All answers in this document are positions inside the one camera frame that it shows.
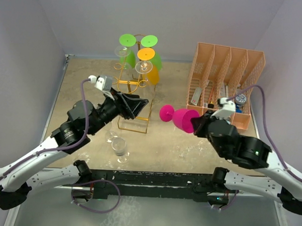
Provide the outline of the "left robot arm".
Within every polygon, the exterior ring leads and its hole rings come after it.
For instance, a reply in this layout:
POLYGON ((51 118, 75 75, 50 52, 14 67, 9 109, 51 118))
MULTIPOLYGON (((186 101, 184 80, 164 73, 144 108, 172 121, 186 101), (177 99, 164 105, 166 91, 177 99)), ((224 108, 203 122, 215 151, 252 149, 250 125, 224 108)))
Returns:
POLYGON ((88 185, 93 174, 83 160, 53 172, 43 172, 43 169, 90 143, 89 136, 95 135, 117 116, 135 119, 148 102, 138 95, 114 90, 112 96, 106 96, 97 107, 85 99, 76 102, 67 112, 68 119, 38 147, 0 168, 0 209, 10 210, 27 197, 49 188, 88 185))

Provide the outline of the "small green wine glass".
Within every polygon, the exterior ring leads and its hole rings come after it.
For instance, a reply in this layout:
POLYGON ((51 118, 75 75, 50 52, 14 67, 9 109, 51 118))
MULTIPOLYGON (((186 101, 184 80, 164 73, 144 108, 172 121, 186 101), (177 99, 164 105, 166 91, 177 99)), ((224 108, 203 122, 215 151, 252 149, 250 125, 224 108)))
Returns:
POLYGON ((134 51, 131 49, 137 40, 132 34, 123 34, 119 37, 120 45, 123 47, 122 55, 120 56, 120 63, 126 68, 134 68, 136 64, 134 51))

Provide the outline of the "clear glass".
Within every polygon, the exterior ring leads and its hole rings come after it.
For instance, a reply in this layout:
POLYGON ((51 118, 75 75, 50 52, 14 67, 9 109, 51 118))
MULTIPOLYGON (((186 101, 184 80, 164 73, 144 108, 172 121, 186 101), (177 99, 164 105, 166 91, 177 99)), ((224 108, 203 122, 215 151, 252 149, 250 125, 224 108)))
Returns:
POLYGON ((151 81, 149 80, 149 73, 152 71, 153 69, 153 64, 150 61, 139 61, 138 63, 136 63, 135 65, 135 70, 139 76, 139 85, 142 87, 145 84, 146 85, 152 85, 151 81))
POLYGON ((125 164, 128 161, 129 153, 127 150, 127 143, 121 137, 115 137, 112 141, 112 150, 117 156, 119 163, 125 164))
POLYGON ((106 133, 105 133, 105 141, 108 143, 112 143, 113 139, 118 137, 118 134, 113 130, 112 122, 109 122, 104 127, 106 133))
POLYGON ((124 70, 132 68, 132 50, 126 46, 119 45, 115 48, 115 55, 119 58, 119 62, 124 70))

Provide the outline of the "pink plastic goblet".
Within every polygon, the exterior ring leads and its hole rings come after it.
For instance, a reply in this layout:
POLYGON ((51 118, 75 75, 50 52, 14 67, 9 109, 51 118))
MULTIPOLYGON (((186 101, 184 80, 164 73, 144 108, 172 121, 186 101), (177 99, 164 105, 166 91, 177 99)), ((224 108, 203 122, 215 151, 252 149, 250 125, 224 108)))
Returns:
POLYGON ((164 105, 159 111, 159 117, 164 122, 173 122, 174 125, 186 133, 194 133, 191 119, 200 117, 199 112, 186 108, 174 109, 171 105, 164 105))

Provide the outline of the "large green wine glass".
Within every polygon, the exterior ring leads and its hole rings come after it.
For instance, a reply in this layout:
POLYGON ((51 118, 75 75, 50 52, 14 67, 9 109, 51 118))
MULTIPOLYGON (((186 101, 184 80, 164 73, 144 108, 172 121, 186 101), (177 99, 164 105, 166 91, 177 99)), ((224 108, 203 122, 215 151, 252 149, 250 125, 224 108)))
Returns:
POLYGON ((138 51, 138 59, 150 61, 159 71, 162 69, 162 61, 159 53, 153 49, 158 43, 155 35, 147 35, 141 39, 142 48, 138 51))

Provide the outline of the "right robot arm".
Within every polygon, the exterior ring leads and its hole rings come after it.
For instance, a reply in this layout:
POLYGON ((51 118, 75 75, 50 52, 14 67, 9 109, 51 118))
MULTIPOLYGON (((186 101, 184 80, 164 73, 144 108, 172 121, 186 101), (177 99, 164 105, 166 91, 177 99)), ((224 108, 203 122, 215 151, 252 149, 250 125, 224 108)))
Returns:
POLYGON ((210 185, 216 192, 238 190, 268 197, 287 211, 302 215, 302 173, 281 160, 278 154, 258 138, 243 136, 226 120, 211 114, 192 118, 194 134, 206 138, 219 157, 240 168, 255 170, 262 177, 238 174, 217 167, 210 185))

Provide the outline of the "yellow plastic goblet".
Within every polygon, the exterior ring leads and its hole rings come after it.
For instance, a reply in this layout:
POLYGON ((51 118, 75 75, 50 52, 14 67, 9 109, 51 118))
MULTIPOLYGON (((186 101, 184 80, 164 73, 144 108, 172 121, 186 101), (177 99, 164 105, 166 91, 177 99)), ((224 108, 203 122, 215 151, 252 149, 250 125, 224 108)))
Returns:
POLYGON ((138 51, 137 57, 140 60, 135 65, 137 73, 143 76, 145 80, 151 85, 157 85, 159 83, 159 72, 157 66, 152 62, 152 59, 156 56, 156 51, 152 48, 142 48, 138 51))

